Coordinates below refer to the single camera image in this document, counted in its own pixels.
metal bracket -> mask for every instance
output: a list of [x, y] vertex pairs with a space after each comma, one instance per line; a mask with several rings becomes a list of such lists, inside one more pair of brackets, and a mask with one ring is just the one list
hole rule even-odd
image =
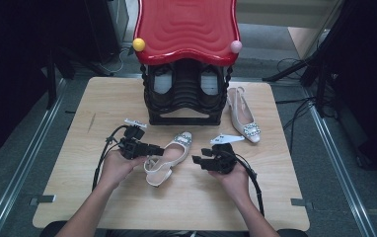
[[305, 206], [306, 209], [314, 209], [314, 204], [306, 201], [305, 199], [299, 199], [299, 198], [291, 198], [290, 202], [292, 205], [297, 205], [297, 206]]
[[143, 127], [143, 128], [148, 127], [145, 123], [142, 123], [142, 122], [140, 122], [138, 120], [131, 120], [131, 119], [127, 118], [124, 121], [127, 122], [127, 123], [129, 123], [129, 124], [140, 126], [140, 127]]
[[32, 197], [31, 200], [29, 201], [29, 205], [38, 205], [41, 202], [54, 202], [55, 200], [56, 200], [56, 195]]

white tag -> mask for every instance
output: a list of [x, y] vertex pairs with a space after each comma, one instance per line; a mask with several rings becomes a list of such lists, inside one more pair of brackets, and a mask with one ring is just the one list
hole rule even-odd
[[147, 125], [145, 123], [142, 123], [142, 122], [140, 122], [138, 120], [130, 120], [129, 118], [127, 118], [124, 121], [127, 122], [127, 123], [129, 123], [129, 124], [137, 125], [137, 126], [140, 126], [140, 127], [143, 127], [143, 128], [147, 127]]
[[244, 140], [245, 137], [243, 135], [241, 136], [236, 136], [236, 135], [225, 135], [225, 134], [220, 134], [216, 136], [215, 138], [210, 140], [210, 144], [225, 144], [225, 143], [231, 143], [234, 141], [240, 141]]

sequined shoe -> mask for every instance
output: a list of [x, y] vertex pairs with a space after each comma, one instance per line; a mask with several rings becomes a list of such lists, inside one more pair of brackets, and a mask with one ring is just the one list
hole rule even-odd
[[191, 133], [178, 134], [164, 148], [162, 156], [151, 156], [144, 163], [146, 181], [154, 187], [160, 186], [172, 173], [171, 168], [184, 161], [191, 147]]
[[231, 108], [231, 119], [235, 129], [250, 141], [257, 143], [260, 141], [260, 128], [248, 108], [244, 98], [245, 89], [243, 87], [228, 89], [228, 105]]

person's right hand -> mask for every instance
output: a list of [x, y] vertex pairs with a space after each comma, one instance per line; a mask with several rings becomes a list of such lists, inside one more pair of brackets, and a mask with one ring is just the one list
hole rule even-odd
[[233, 201], [250, 198], [249, 177], [241, 164], [237, 163], [229, 174], [220, 174], [215, 171], [209, 171], [209, 174], [220, 182], [223, 189]]

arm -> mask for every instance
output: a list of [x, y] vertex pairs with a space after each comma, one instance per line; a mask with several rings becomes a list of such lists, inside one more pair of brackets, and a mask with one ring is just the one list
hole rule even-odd
[[126, 160], [118, 150], [109, 152], [96, 188], [56, 236], [94, 236], [113, 190], [145, 160]]
[[234, 170], [226, 175], [209, 171], [223, 186], [228, 196], [237, 206], [252, 237], [278, 236], [269, 225], [250, 198], [248, 175], [241, 164], [236, 164]]

